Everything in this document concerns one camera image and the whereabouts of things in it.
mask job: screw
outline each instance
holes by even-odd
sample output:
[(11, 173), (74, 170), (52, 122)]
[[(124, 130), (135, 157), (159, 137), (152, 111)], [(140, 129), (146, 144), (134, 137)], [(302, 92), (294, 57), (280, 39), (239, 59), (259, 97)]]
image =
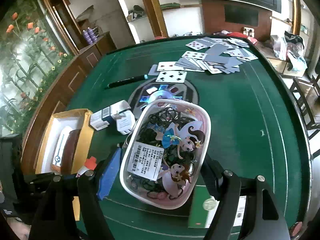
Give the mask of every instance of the screw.
[(84, 173), (86, 176), (91, 177), (94, 174), (93, 170), (88, 170)]
[(60, 181), (60, 179), (61, 179), (60, 176), (54, 176), (54, 177), (53, 177), (53, 181), (54, 181), (54, 182), (58, 182), (58, 181)]
[(231, 177), (233, 175), (233, 172), (230, 170), (225, 170), (223, 173), (224, 173), (224, 175), (229, 176), (229, 177)]
[(264, 181), (265, 181), (265, 178), (264, 178), (262, 175), (259, 175), (257, 178), (258, 178), (258, 180), (261, 181), (261, 182), (264, 182)]

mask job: green table surface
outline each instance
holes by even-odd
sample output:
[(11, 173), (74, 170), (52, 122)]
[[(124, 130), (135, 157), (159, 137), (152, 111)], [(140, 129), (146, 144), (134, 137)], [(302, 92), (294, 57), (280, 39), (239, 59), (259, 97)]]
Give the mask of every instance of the green table surface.
[[(147, 74), (160, 61), (177, 61), (189, 50), (185, 44), (193, 40), (148, 42), (105, 55), (76, 92), (68, 110), (88, 108), (96, 112), (128, 100), (142, 82), (103, 88), (111, 82)], [(301, 138), (303, 129), (297, 113), (278, 77), (255, 48), (251, 46), (250, 50), (259, 59), (241, 64), (239, 73), (188, 72), (186, 79), (196, 87), (199, 105), (211, 119), (207, 154), (238, 176), (263, 175), (291, 226), (303, 219), (308, 202), (307, 145)], [(95, 131), (89, 156), (103, 160), (125, 138), (115, 126)], [(175, 210), (144, 204), (122, 188), (119, 175), (107, 199), (100, 202), (115, 239), (132, 240), (203, 238), (207, 229), (188, 228), (190, 204), (191, 198)], [(82, 220), (78, 227), (85, 231)], [(231, 239), (237, 239), (239, 229), (233, 228)]]

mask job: floral mural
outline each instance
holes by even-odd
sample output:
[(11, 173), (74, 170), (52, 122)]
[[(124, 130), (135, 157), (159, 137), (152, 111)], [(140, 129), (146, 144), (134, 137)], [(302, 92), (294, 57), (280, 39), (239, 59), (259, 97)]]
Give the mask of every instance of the floral mural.
[(39, 102), (73, 58), (39, 0), (15, 0), (0, 21), (0, 135), (24, 133)]

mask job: cartoon fairy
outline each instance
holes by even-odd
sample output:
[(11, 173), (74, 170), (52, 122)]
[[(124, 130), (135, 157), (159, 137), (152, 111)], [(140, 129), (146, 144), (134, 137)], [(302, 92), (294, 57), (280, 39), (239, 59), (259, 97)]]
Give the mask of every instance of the cartoon fairy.
[(189, 167), (177, 163), (170, 168), (166, 164), (161, 165), (163, 169), (162, 172), (159, 173), (157, 179), (162, 178), (162, 184), (167, 193), (173, 197), (178, 197), (183, 192), (181, 186), (186, 185), (186, 180), (190, 182), (190, 177), (188, 175)]
[(201, 121), (189, 122), (181, 130), (178, 129), (178, 126), (172, 122), (166, 130), (158, 125), (149, 126), (149, 128), (157, 133), (156, 140), (162, 141), (162, 146), (165, 149), (171, 144), (178, 145), (178, 157), (183, 159), (180, 155), (180, 148), (185, 152), (193, 152), (204, 143), (205, 135), (199, 130), (202, 126)]

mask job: open cardboard box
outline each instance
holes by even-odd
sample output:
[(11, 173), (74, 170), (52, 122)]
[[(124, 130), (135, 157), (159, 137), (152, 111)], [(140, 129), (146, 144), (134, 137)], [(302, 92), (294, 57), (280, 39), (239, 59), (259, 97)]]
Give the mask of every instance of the open cardboard box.
[[(70, 126), (73, 130), (81, 129), (73, 158), (71, 174), (78, 172), (88, 157), (91, 139), (94, 132), (94, 129), (89, 126), (91, 115), (92, 112), (89, 109), (74, 109), (56, 113), (50, 117), (39, 151), (36, 174), (55, 172), (51, 168), (52, 159), (60, 133), (66, 126)], [(75, 219), (79, 220), (80, 203), (79, 198), (76, 196), (73, 200), (73, 210)]]

